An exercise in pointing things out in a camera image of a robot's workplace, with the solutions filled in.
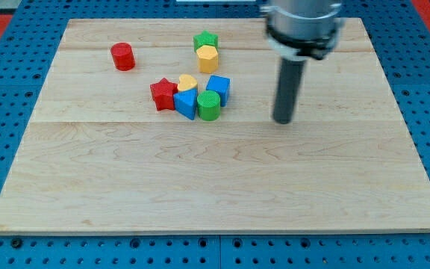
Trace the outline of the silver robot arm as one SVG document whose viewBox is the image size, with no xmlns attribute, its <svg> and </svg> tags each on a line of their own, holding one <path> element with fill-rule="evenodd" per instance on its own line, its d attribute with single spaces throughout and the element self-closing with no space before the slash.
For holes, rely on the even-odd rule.
<svg viewBox="0 0 430 269">
<path fill-rule="evenodd" d="M 341 0 L 270 0 L 261 6 L 268 44 L 285 60 L 322 60 L 336 47 Z"/>
</svg>

